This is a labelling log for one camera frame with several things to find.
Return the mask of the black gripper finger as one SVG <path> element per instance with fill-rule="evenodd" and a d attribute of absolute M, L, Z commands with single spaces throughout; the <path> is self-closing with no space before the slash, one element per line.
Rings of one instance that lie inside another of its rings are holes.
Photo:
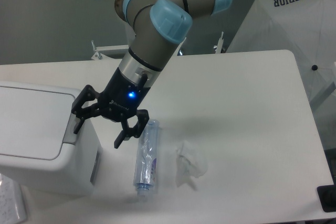
<path fill-rule="evenodd" d="M 98 100 L 100 93 L 91 85 L 86 85 L 72 103 L 71 112 L 76 116 L 78 122 L 73 128 L 73 133 L 78 134 L 86 119 L 95 118 L 101 115 L 99 103 L 83 107 L 86 102 Z"/>
<path fill-rule="evenodd" d="M 139 138 L 143 133 L 149 121 L 148 110 L 137 110 L 135 115 L 138 119 L 137 123 L 134 125 L 134 127 L 129 127 L 126 114 L 121 113 L 122 131 L 114 141 L 114 148 L 119 148 L 123 141 L 128 141 L 131 137 Z"/>

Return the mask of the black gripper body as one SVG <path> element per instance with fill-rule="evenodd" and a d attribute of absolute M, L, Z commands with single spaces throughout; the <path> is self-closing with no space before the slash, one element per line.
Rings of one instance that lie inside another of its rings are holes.
<path fill-rule="evenodd" d="M 149 92 L 145 85 L 148 82 L 148 74 L 142 72 L 139 75 L 139 83 L 128 80 L 116 69 L 105 89 L 98 98 L 100 115 L 114 122 L 121 122 L 136 115 L 137 108 Z"/>

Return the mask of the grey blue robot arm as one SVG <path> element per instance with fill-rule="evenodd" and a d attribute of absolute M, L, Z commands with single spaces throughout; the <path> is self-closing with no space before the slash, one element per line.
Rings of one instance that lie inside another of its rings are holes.
<path fill-rule="evenodd" d="M 101 116 L 122 125 L 114 142 L 119 147 L 140 137 L 148 120 L 139 105 L 184 41 L 193 19 L 212 16 L 233 0 L 121 0 L 121 19 L 131 26 L 135 39 L 102 92 L 85 86 L 72 104 L 77 134 L 85 120 Z"/>

